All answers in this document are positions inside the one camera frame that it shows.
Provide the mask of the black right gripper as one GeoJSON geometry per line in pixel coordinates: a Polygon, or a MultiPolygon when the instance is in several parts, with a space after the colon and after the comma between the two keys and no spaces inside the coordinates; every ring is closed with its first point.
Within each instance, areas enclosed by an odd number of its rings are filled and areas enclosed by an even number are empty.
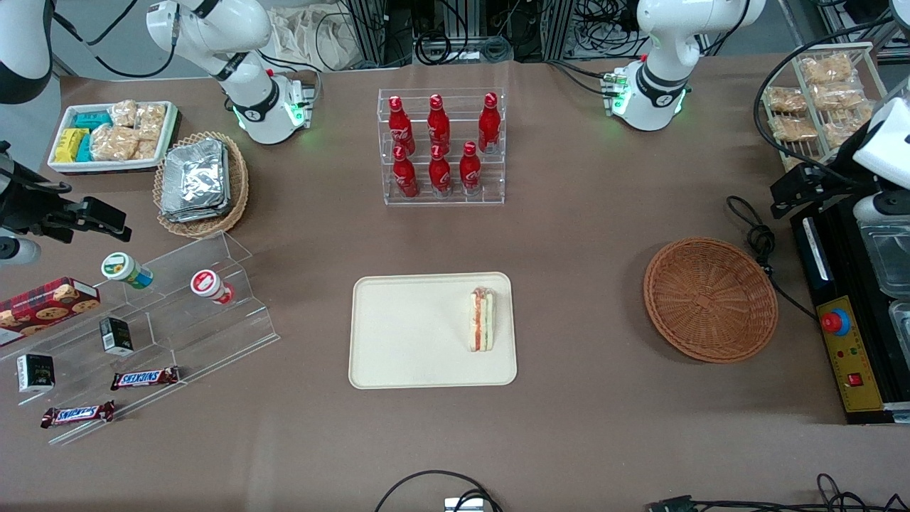
{"type": "Polygon", "coordinates": [[[82,199],[82,216],[74,201],[64,198],[72,191],[65,182],[53,183],[27,169],[9,155],[11,144],[1,143],[1,223],[15,234],[46,236],[71,243],[79,231],[95,231],[120,242],[130,242],[126,213],[91,196],[82,199]]]}

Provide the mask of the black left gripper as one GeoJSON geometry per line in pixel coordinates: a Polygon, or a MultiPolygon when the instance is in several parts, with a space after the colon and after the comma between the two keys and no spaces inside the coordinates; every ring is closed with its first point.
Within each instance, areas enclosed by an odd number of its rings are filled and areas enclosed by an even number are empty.
{"type": "Polygon", "coordinates": [[[800,164],[797,171],[788,171],[771,185],[771,216],[784,218],[794,208],[819,200],[821,208],[829,208],[842,196],[864,198],[879,191],[873,172],[854,160],[854,155],[867,142],[869,127],[860,127],[842,143],[835,158],[818,166],[800,164]]]}

